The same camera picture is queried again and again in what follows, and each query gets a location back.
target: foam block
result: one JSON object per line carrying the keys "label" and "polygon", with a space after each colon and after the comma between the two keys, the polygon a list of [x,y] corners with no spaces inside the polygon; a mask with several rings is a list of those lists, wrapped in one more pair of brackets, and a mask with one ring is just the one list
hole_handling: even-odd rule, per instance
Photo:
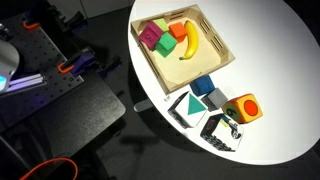
{"label": "foam block", "polygon": [[162,30],[153,21],[150,21],[139,35],[139,40],[144,42],[150,50],[154,50],[162,34]]}
{"label": "foam block", "polygon": [[153,20],[154,23],[163,31],[163,33],[169,31],[169,27],[163,18]]}
{"label": "foam block", "polygon": [[222,106],[222,111],[239,124],[249,123],[263,116],[253,94],[245,94],[229,100]]}
{"label": "foam block", "polygon": [[171,24],[169,26],[169,33],[178,41],[178,43],[183,42],[188,34],[181,22]]}
{"label": "foam block", "polygon": [[156,50],[163,56],[167,57],[175,48],[178,41],[169,33],[164,33],[156,44]]}
{"label": "foam block", "polygon": [[197,126],[206,112],[205,105],[190,92],[183,93],[168,110],[183,128]]}
{"label": "foam block", "polygon": [[201,101],[207,105],[208,111],[214,111],[221,108],[227,101],[228,98],[222,93],[219,88],[215,88],[214,91],[206,94]]}
{"label": "foam block", "polygon": [[220,151],[236,151],[244,129],[224,114],[210,116],[200,136]]}
{"label": "foam block", "polygon": [[190,83],[190,87],[196,96],[201,96],[215,90],[214,84],[209,75],[197,78]]}

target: wooden tray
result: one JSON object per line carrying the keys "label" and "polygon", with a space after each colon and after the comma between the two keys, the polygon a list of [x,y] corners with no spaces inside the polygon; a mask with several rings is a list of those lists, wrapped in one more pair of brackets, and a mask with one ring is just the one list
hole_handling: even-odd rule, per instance
{"label": "wooden tray", "polygon": [[[164,18],[168,25],[177,22],[191,21],[198,32],[199,46],[195,55],[189,60],[179,60],[183,56],[188,38],[178,43],[166,58],[157,51],[151,51],[138,36],[147,23],[154,19]],[[197,79],[200,76],[229,64],[235,57],[220,38],[213,26],[206,19],[197,5],[188,6],[174,11],[131,22],[131,32],[143,51],[153,72],[155,73],[165,94],[169,94]]]}

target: blue block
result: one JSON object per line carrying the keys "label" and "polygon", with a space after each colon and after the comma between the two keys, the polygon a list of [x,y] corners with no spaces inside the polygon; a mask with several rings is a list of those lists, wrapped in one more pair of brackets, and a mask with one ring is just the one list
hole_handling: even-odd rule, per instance
{"label": "blue block", "polygon": [[196,96],[207,94],[216,89],[209,75],[205,75],[194,80],[190,83],[190,87]]}

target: yellow banana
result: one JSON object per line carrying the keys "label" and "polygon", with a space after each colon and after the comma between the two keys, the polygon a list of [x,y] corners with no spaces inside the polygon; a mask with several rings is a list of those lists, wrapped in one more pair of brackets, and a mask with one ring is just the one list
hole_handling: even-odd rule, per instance
{"label": "yellow banana", "polygon": [[196,53],[199,44],[198,33],[192,22],[187,20],[184,24],[184,27],[188,33],[188,48],[184,56],[179,58],[180,60],[192,58],[192,56]]}

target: metal frame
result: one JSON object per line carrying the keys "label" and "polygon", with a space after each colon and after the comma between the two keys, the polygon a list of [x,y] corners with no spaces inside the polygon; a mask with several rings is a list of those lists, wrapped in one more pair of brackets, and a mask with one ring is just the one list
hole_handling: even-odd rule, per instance
{"label": "metal frame", "polygon": [[45,77],[46,84],[0,97],[0,120],[2,121],[0,132],[15,125],[84,82],[81,76],[74,77],[71,73],[61,74],[58,72],[57,66],[66,62],[67,59],[41,27],[27,30],[22,25],[23,20],[24,15],[20,14],[5,19],[1,23],[13,35],[13,38],[8,42],[20,54],[22,72],[26,76],[40,72]]}

